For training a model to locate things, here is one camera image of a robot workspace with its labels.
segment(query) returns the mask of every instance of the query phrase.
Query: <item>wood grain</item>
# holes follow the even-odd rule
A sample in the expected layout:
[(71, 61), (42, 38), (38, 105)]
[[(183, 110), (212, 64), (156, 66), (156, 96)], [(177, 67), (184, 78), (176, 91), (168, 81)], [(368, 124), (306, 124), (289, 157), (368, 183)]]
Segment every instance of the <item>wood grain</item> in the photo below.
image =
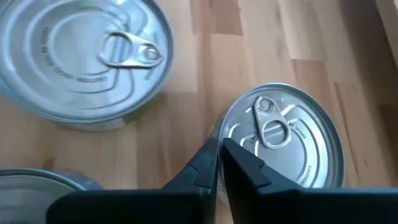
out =
[[(389, 1), (377, 3), (391, 11)], [(1, 167), (67, 169), (108, 189), (158, 189), (235, 98), (283, 82), (304, 89), (331, 116), (345, 150), (345, 186), (398, 184), (398, 76), (373, 0), (156, 2), (175, 36), (175, 61), (158, 103), (121, 129), (89, 133), (2, 97)], [(232, 223), (219, 200), (216, 222)]]

